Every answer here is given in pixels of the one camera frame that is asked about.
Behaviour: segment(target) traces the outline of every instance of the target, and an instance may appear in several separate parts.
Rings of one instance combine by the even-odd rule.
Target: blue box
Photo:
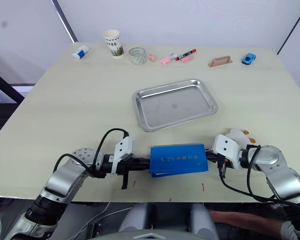
[[[208,171],[206,149],[203,144],[153,146],[149,173],[153,177]]]

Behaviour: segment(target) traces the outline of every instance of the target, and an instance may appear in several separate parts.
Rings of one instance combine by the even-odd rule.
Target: silver tray
[[[138,124],[155,132],[213,115],[218,105],[206,86],[197,79],[146,88],[133,95]]]

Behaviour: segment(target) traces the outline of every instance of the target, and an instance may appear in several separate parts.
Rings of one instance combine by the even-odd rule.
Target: pen
[[[175,58],[175,60],[178,61],[178,60],[180,60],[180,59],[183,59],[185,56],[188,56],[188,55],[190,55],[190,54],[193,54],[193,53],[195,53],[196,51],[197,51],[197,49],[192,49],[191,51],[188,51],[188,52],[186,52],[185,54],[182,54],[182,55],[180,55],[180,56],[177,56],[177,57]]]

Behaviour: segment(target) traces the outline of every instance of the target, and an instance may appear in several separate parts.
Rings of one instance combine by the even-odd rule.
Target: paper cup
[[[124,54],[124,48],[122,47],[120,32],[118,30],[107,30],[103,32],[103,38],[108,44],[113,56],[121,56]]]

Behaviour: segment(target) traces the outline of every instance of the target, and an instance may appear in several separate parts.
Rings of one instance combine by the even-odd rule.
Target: wooden table
[[[261,145],[282,150],[290,167],[300,174],[300,89],[271,49],[196,46],[125,45],[125,54],[114,58],[105,43],[85,43],[91,50],[81,60],[70,45],[43,75],[0,131],[0,196],[34,199],[52,174],[63,153],[79,148],[96,149],[104,133],[123,128],[135,140],[135,155],[150,157],[154,145],[213,144],[230,128],[250,131]],[[161,60],[170,53],[193,48],[194,59],[166,66],[147,61],[132,65],[128,50],[143,47]],[[246,53],[257,58],[241,63]],[[233,63],[208,67],[212,59],[229,55]],[[187,79],[204,82],[218,104],[215,115],[145,132],[137,123],[132,101],[137,90]],[[102,152],[112,154],[122,133],[111,133]],[[229,169],[226,182],[247,190],[246,171]],[[255,194],[271,196],[265,175],[253,172]],[[131,172],[128,189],[122,176],[88,178],[75,201],[94,202],[252,202],[225,188],[217,167],[209,171],[152,178],[147,171]]]

